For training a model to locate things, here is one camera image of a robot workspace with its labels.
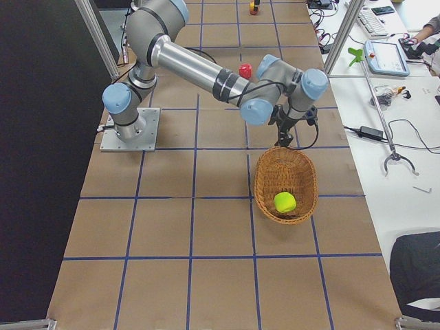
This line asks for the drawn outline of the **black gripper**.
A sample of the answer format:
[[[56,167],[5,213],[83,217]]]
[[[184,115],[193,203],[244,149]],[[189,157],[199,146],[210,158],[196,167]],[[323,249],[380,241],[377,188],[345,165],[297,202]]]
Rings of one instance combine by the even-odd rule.
[[[275,124],[278,129],[274,146],[289,147],[293,140],[290,129],[301,120],[305,120],[309,126],[318,126],[318,109],[315,106],[312,106],[306,112],[300,112],[299,118],[293,118],[293,114],[294,109],[291,107],[285,110],[281,104],[274,106],[268,122],[269,125]]]

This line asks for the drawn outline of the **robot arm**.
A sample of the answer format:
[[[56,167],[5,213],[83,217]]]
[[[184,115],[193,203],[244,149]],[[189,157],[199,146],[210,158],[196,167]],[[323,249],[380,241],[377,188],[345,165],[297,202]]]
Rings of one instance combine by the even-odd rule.
[[[314,102],[326,91],[329,80],[319,69],[302,71],[266,55],[253,83],[233,71],[177,45],[174,41],[188,22],[184,1],[141,1],[126,23],[128,43],[136,63],[120,82],[109,85],[102,101],[109,122],[100,126],[100,148],[107,152],[154,151],[160,109],[141,107],[154,90],[155,70],[164,68],[239,108],[251,125],[276,124],[276,145],[289,146],[289,130],[300,120],[317,121]]]

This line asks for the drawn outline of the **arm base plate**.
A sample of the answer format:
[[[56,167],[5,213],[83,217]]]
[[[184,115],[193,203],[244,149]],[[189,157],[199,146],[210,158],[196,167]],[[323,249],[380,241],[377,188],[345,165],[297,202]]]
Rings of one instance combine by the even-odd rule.
[[[138,107],[138,118],[129,126],[114,124],[109,114],[102,125],[102,152],[154,152],[160,123],[160,108]]]

